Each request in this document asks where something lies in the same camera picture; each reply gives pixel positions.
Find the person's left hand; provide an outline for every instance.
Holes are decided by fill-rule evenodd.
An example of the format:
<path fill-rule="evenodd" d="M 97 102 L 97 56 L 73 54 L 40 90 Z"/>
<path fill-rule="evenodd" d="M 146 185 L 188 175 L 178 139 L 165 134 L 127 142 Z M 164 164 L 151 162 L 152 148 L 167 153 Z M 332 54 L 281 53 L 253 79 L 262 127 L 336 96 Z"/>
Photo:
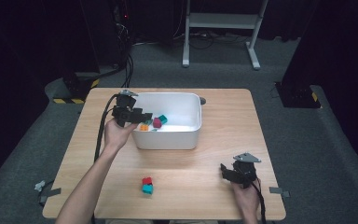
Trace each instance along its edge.
<path fill-rule="evenodd" d="M 138 124 L 132 123 L 127 127 L 120 127 L 114 119 L 107 121 L 104 128 L 104 150 L 117 153 L 126 143 L 130 133 Z"/>

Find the human arm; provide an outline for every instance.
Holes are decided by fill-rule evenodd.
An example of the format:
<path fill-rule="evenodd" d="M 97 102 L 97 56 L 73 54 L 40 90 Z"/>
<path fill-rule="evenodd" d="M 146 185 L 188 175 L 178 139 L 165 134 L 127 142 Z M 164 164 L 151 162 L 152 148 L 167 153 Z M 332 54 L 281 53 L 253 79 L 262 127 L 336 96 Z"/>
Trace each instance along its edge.
<path fill-rule="evenodd" d="M 136 127 L 131 124 L 121 128 L 113 119 L 106 123 L 103 152 L 69 195 L 56 223 L 89 223 L 110 166 Z"/>
<path fill-rule="evenodd" d="M 255 186 L 259 186 L 259 180 L 254 181 Z M 234 196 L 241 211 L 244 224 L 257 224 L 257 208 L 260 204 L 260 200 L 257 194 L 257 190 L 254 186 L 250 185 L 247 189 L 244 189 L 241 184 L 231 182 L 231 186 L 234 189 Z"/>

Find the red block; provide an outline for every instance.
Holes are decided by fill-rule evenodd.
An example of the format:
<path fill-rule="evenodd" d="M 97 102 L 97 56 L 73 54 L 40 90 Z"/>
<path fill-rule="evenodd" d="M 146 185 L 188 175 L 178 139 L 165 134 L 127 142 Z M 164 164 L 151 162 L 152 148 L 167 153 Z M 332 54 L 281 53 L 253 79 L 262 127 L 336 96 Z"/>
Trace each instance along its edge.
<path fill-rule="evenodd" d="M 153 185 L 152 183 L 152 177 L 146 177 L 142 179 L 142 184 L 143 185 Z"/>
<path fill-rule="evenodd" d="M 161 120 L 159 120 L 159 118 L 154 118 L 153 119 L 153 128 L 161 128 L 162 123 Z"/>

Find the hand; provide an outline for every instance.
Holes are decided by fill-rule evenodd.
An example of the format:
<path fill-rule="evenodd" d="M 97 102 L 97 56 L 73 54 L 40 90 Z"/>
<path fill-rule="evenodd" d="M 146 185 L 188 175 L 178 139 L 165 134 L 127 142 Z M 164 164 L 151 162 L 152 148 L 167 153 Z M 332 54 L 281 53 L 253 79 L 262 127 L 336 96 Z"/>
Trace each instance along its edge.
<path fill-rule="evenodd" d="M 130 133 L 138 124 L 130 124 L 127 127 L 120 127 L 114 119 L 107 121 L 104 128 L 104 148 L 103 152 L 111 152 L 116 155 L 118 151 L 127 143 Z"/>
<path fill-rule="evenodd" d="M 260 180 L 255 180 L 254 184 L 260 190 L 258 181 Z M 234 189 L 237 206 L 241 210 L 244 222 L 246 224 L 257 223 L 257 208 L 260 200 L 255 187 L 250 185 L 247 189 L 244 189 L 242 185 L 233 182 L 231 182 L 231 186 Z"/>

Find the black base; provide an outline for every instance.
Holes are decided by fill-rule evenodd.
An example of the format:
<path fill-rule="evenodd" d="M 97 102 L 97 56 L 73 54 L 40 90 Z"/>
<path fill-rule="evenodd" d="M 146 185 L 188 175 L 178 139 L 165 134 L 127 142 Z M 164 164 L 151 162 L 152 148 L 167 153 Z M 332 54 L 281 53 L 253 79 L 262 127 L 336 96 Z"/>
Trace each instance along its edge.
<path fill-rule="evenodd" d="M 310 87 L 294 91 L 292 87 L 283 86 L 281 82 L 275 83 L 284 107 L 294 108 L 321 108 L 316 94 Z"/>

